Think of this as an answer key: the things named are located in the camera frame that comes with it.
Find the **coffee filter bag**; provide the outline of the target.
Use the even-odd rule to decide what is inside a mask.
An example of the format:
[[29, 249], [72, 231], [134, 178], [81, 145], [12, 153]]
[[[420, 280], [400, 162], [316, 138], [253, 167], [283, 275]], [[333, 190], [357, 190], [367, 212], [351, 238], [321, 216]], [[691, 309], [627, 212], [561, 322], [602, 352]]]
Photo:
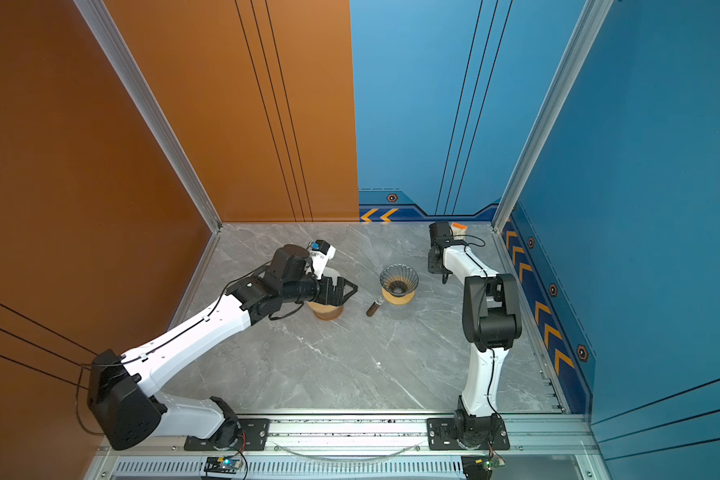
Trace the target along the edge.
[[468, 227], [464, 224], [457, 222], [451, 223], [451, 231], [454, 236], [465, 236], [467, 234]]

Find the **grey glass dripper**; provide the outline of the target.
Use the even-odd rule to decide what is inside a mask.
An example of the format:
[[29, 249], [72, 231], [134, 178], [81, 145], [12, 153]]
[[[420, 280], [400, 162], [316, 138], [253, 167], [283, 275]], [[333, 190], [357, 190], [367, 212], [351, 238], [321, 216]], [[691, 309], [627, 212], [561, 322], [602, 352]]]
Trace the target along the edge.
[[381, 271], [380, 284], [386, 293], [401, 298], [415, 292], [419, 285], [419, 276], [409, 265], [392, 264]]

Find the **white paper coffee filter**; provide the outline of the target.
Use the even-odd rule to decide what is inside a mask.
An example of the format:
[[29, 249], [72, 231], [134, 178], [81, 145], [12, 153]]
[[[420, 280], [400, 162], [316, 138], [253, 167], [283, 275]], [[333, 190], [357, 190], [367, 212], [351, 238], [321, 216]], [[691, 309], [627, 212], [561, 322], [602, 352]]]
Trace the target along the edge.
[[340, 273], [331, 267], [326, 267], [323, 270], [322, 277], [330, 278], [334, 283], [336, 283], [338, 281], [338, 278], [340, 277]]

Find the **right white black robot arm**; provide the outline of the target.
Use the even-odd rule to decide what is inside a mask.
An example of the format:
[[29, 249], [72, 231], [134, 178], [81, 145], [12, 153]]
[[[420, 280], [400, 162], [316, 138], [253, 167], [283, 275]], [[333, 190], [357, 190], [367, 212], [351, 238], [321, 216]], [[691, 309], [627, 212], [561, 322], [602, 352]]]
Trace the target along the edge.
[[517, 279], [480, 260], [466, 237], [445, 221], [430, 224], [429, 236], [428, 271], [443, 283], [454, 278], [463, 286], [461, 322], [470, 361], [454, 412], [455, 438], [465, 449], [507, 450], [497, 395], [503, 364], [522, 335]]

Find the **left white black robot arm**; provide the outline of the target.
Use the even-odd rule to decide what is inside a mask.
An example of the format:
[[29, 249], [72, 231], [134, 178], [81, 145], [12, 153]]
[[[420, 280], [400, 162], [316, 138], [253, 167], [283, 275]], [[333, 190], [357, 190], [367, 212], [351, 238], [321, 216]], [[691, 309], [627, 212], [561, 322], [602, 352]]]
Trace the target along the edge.
[[107, 350], [89, 369], [86, 405], [112, 449], [123, 451], [153, 437], [187, 437], [212, 449], [237, 449], [243, 427], [222, 398], [164, 393], [187, 365], [261, 320], [282, 320], [281, 308], [312, 302], [341, 307], [355, 283], [326, 274], [335, 249], [323, 240], [287, 244], [270, 261], [229, 281], [208, 307], [166, 333], [122, 354]]

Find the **left circuit board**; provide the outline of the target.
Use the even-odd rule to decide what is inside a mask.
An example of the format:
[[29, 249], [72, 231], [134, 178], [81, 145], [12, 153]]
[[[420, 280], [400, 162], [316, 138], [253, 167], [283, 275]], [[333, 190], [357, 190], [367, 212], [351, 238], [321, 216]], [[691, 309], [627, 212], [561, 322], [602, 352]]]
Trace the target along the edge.
[[236, 456], [209, 456], [203, 466], [203, 475], [209, 478], [241, 478], [245, 474], [245, 463]]

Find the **circuit board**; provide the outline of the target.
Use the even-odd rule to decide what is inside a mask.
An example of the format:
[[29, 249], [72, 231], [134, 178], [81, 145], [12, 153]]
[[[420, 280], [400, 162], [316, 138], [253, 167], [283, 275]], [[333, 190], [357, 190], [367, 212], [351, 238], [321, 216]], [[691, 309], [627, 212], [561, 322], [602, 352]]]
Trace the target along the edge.
[[497, 469], [506, 466], [501, 456], [462, 456], [461, 463], [466, 480], [490, 480]]
[[203, 475], [209, 478], [241, 478], [245, 474], [245, 463], [236, 456], [209, 456], [203, 466]]

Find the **right circuit board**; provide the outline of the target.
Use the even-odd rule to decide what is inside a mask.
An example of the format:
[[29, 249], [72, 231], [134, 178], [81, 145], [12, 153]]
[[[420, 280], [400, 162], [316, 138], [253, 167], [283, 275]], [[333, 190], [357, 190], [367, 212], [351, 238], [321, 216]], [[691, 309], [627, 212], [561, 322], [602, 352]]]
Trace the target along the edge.
[[461, 463], [466, 480], [490, 480], [497, 469], [506, 466], [501, 456], [462, 456]]

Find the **aluminium front rail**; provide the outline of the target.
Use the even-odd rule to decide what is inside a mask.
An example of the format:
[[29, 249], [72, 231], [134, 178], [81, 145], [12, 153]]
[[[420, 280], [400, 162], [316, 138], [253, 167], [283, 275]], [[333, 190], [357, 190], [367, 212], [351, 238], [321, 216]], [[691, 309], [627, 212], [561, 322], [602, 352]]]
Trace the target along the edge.
[[221, 479], [203, 475], [209, 456], [236, 456], [245, 474], [230, 479], [465, 479], [462, 456], [501, 456], [506, 466], [491, 479], [607, 479], [595, 439], [579, 415], [506, 414], [508, 451], [428, 447], [433, 412], [294, 412], [268, 418], [258, 452], [185, 451], [182, 437], [158, 437], [124, 451], [103, 444], [89, 479]]

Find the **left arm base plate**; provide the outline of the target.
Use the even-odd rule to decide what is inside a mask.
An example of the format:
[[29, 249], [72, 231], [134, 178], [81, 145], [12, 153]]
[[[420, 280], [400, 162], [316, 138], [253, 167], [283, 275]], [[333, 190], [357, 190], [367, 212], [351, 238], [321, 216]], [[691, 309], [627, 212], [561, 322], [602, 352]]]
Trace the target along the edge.
[[270, 429], [268, 418], [247, 418], [237, 421], [235, 427], [223, 424], [220, 434], [209, 439], [188, 436], [183, 449], [185, 451], [263, 451]]

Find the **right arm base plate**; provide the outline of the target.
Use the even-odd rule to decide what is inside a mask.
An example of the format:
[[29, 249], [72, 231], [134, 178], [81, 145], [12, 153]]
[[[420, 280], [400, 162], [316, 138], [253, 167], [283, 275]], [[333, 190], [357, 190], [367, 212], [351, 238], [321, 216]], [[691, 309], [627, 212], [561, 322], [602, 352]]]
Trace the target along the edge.
[[508, 451], [511, 448], [505, 423], [496, 415], [480, 417], [457, 426], [454, 418], [426, 420], [428, 447], [433, 451]]

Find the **right aluminium corner post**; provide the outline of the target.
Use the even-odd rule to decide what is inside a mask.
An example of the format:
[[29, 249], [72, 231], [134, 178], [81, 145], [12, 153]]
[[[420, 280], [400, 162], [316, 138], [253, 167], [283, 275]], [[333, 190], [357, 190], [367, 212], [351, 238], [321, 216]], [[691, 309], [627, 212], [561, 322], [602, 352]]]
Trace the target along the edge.
[[491, 222], [494, 233], [503, 231], [516, 206], [612, 5], [585, 2]]

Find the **aluminium corner post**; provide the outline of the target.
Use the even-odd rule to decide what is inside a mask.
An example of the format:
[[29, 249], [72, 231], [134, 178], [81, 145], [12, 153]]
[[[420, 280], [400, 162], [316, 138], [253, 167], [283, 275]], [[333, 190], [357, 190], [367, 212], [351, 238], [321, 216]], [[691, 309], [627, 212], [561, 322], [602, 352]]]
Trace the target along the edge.
[[223, 225], [220, 215], [105, 3], [74, 4], [209, 230], [218, 233]]
[[585, 2], [491, 222], [494, 233], [503, 231], [516, 206], [612, 5]]

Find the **left aluminium corner post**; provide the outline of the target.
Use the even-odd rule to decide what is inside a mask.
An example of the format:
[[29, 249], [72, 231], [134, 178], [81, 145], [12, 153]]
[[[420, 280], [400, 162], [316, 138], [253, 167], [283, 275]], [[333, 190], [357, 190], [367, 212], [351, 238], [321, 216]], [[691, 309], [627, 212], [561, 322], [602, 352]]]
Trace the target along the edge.
[[223, 225], [220, 215], [105, 3], [74, 4], [209, 230], [218, 233]]

